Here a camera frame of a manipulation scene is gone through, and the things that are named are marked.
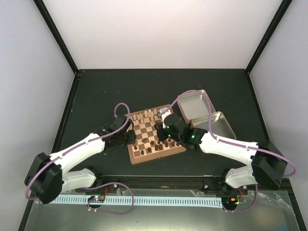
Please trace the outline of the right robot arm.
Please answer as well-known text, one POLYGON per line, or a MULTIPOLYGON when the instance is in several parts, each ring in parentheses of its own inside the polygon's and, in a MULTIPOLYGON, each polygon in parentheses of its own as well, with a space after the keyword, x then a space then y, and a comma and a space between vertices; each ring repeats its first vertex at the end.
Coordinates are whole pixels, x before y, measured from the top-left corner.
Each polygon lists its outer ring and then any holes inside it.
POLYGON ((174 140, 186 149, 200 149, 244 164, 227 170, 219 181, 219 189, 229 194, 236 188, 258 184, 271 190, 280 188, 287 162, 270 142, 244 142, 210 133, 207 129, 191 128, 177 114, 159 113, 162 120, 155 125, 160 141, 174 140))

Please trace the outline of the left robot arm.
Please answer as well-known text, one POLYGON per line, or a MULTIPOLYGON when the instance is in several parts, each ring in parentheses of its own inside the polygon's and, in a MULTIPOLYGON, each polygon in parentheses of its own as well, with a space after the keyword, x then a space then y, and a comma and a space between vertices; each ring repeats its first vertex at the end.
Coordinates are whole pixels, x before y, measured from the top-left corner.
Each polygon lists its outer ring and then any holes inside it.
POLYGON ((100 191, 103 179, 95 171, 85 168, 72 172, 71 169, 103 151, 133 144, 135 139, 132 120, 120 115, 113 123, 97 128, 83 140, 62 151, 50 155, 39 153, 25 178, 26 198, 39 199, 48 204, 66 191, 78 188, 100 191))

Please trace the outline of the wooden chess board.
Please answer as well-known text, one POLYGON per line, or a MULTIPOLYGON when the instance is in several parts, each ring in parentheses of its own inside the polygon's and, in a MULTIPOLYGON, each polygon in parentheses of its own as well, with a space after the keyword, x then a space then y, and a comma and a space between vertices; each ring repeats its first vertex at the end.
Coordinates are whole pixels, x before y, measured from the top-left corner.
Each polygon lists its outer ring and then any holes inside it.
POLYGON ((130 113, 133 124, 129 126, 129 130, 135 131, 136 139, 135 143, 128 144, 127 148, 133 165, 186 151, 185 147, 170 137, 164 141, 158 139, 157 130, 154 126, 162 122, 158 113, 160 109, 165 107, 169 107, 169 105, 130 113))

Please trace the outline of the row of white chess pieces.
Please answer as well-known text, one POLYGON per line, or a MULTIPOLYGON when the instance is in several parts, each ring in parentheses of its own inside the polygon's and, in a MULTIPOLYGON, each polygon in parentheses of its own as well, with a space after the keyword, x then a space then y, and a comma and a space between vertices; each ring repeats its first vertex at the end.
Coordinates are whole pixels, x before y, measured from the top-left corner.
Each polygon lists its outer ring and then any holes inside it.
POLYGON ((133 121, 134 125, 139 125, 144 123, 159 123, 161 120, 157 115, 158 112, 159 110, 156 108, 138 111, 132 113, 130 119, 133 121))

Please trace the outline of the small circuit board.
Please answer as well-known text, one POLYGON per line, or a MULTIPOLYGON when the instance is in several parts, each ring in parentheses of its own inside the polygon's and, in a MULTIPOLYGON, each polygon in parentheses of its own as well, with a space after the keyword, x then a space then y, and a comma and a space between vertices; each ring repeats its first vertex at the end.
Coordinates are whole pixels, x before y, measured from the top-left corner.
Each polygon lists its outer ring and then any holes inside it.
POLYGON ((103 196, 103 195, 93 195, 88 199, 88 201, 90 203, 103 203, 105 201, 105 196, 103 196))

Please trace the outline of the pink rimmed metal tin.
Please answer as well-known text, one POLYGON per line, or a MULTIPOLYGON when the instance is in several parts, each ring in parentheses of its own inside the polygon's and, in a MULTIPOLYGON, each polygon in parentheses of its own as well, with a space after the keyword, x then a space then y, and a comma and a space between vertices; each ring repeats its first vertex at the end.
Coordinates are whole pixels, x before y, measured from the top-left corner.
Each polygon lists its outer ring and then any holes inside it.
POLYGON ((209 115, 208 109, 214 113, 216 110, 209 99, 209 104, 202 94, 197 92, 186 93, 177 100, 184 121, 189 124, 193 119, 209 115))

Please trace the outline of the black front rail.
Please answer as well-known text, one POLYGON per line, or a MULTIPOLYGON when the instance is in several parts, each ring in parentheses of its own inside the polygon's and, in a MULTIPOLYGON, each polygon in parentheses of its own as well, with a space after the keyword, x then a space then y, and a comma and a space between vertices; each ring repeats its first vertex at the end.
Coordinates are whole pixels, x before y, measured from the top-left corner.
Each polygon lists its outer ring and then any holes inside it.
POLYGON ((197 190, 206 194, 231 195, 239 192, 247 193, 254 186, 245 184, 246 188, 234 189, 222 182, 220 177, 153 177, 153 176, 102 176, 98 177, 91 187, 98 187, 111 183, 112 187, 120 183, 131 189, 169 189, 169 190, 197 190))

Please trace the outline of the left black frame post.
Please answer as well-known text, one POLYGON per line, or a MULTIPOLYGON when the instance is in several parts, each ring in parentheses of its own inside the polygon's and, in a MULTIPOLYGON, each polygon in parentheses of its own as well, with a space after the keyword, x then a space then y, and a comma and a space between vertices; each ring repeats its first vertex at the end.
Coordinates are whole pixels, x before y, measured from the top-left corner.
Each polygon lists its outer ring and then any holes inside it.
POLYGON ((69 64, 71 70, 76 75, 79 72, 79 69, 68 49, 66 46, 52 16, 50 15, 45 3, 43 0, 33 0, 36 8, 38 9, 39 13, 41 14, 45 24, 47 25, 48 29, 50 30, 53 38, 55 39, 58 47, 60 48, 63 56, 65 57, 67 63, 69 64))

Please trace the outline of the black frame post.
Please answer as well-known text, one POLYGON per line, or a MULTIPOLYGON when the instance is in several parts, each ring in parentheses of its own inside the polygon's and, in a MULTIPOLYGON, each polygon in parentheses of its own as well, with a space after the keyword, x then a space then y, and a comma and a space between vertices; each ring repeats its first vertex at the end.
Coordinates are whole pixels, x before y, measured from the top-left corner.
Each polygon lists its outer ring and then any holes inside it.
POLYGON ((270 41, 272 35, 274 34, 281 20, 283 19, 291 3, 292 3, 292 0, 282 0, 281 1, 275 15, 273 16, 269 26, 267 27, 261 41, 259 42, 252 58, 250 59, 245 69, 246 73, 250 74, 252 72, 253 68, 255 67, 256 63, 261 57, 264 49, 266 48, 268 42, 270 41))
POLYGON ((67 63, 69 64, 71 70, 76 75, 79 72, 79 69, 68 49, 66 46, 52 16, 50 15, 45 3, 43 0, 33 0, 36 8, 38 9, 39 13, 41 14, 45 24, 47 25, 48 29, 50 30, 53 38, 55 39, 58 47, 60 48, 63 56, 65 57, 67 63))

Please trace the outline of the right black frame post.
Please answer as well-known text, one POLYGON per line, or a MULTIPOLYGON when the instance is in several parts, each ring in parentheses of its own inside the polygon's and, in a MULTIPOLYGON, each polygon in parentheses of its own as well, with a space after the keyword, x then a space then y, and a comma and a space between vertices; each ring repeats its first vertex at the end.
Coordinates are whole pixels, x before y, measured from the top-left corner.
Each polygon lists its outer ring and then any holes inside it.
POLYGON ((292 0, 282 0, 281 1, 275 15, 273 16, 269 26, 267 27, 261 41, 259 42, 252 58, 250 59, 245 69, 246 73, 250 74, 252 72, 253 68, 255 67, 256 63, 261 57, 264 49, 266 48, 268 42, 270 41, 272 35, 274 34, 281 20, 283 19, 291 3, 292 3, 292 0))

